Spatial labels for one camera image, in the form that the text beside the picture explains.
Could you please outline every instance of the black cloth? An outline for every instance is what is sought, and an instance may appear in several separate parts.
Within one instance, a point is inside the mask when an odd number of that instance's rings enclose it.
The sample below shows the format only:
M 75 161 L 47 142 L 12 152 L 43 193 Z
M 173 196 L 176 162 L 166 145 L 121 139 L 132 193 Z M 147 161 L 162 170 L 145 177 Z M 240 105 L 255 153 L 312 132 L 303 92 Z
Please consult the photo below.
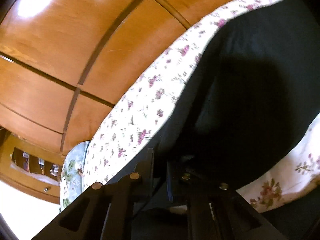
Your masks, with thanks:
M 287 155 L 319 112 L 320 27 L 311 12 L 301 0 L 251 11 L 212 38 L 169 121 L 108 183 L 153 147 L 156 175 L 166 160 L 193 155 L 198 172 L 240 188 Z M 162 200 L 166 207 L 165 191 Z

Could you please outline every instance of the white fabric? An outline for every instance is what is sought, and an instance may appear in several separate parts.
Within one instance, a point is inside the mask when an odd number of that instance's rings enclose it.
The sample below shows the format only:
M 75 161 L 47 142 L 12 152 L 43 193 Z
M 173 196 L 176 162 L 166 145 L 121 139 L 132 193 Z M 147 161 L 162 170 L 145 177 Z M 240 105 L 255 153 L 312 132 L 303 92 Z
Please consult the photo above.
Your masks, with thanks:
M 233 0 L 205 16 L 163 52 L 124 94 L 94 135 L 84 164 L 83 190 L 96 181 L 106 183 L 159 131 L 171 116 L 202 52 L 220 27 L 240 14 L 279 1 Z M 284 168 L 289 163 L 290 167 L 296 167 L 299 162 L 308 160 L 300 160 L 303 158 L 304 155 L 298 153 L 290 155 L 239 192 L 248 202 L 252 200 L 252 205 L 260 212 L 303 195 L 302 192 L 310 185 L 311 172 L 305 171 L 303 175 L 300 172 L 299 183 L 304 186 L 297 186 L 298 177 L 287 178 L 292 175 L 292 169 Z

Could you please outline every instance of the blue fabric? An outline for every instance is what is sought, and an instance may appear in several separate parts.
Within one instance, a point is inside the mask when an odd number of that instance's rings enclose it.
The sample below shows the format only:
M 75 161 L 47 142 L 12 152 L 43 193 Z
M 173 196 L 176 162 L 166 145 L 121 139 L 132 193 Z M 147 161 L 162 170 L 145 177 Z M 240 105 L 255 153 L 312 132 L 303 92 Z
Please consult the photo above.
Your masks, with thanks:
M 61 211 L 82 193 L 82 174 L 89 142 L 75 146 L 64 161 L 60 183 Z

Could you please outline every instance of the screw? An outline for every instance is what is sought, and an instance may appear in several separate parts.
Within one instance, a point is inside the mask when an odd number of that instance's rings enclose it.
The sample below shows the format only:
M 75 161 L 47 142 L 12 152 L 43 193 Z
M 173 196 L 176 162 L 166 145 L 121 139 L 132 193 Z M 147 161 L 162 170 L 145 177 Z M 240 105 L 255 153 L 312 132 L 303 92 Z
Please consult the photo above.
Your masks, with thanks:
M 181 176 L 181 178 L 184 179 L 184 180 L 188 180 L 188 179 L 190 179 L 190 177 L 191 177 L 190 173 L 184 173 L 184 174 Z
M 220 183 L 219 188 L 221 188 L 222 190 L 227 190 L 229 188 L 229 185 L 227 183 L 222 182 Z
M 93 189 L 100 189 L 100 188 L 102 187 L 102 183 L 100 183 L 100 182 L 95 182 L 95 183 L 93 183 L 93 184 L 91 185 L 91 187 L 92 187 Z
M 137 172 L 133 172 L 130 174 L 130 179 L 139 179 L 140 178 L 140 174 Z

